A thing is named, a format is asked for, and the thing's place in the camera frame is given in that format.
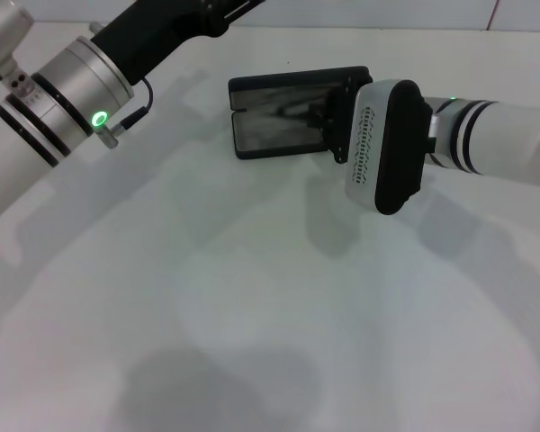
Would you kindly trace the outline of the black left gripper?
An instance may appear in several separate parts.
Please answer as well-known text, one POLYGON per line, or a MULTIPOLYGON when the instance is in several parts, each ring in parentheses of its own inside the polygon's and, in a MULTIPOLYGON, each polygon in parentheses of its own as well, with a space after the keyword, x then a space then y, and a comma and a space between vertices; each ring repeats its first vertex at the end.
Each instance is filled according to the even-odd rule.
POLYGON ((134 86, 186 41, 219 37, 229 24, 264 2, 136 1, 91 42, 134 86))

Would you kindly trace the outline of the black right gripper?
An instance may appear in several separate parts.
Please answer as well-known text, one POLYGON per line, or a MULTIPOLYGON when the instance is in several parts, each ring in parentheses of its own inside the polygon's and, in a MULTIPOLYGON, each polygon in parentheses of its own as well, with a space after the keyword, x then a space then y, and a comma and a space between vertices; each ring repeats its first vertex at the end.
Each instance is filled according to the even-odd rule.
POLYGON ((309 128, 323 135, 323 141, 337 163, 347 162, 357 93, 371 83, 371 78, 349 78, 328 94, 327 105, 309 105, 309 128))

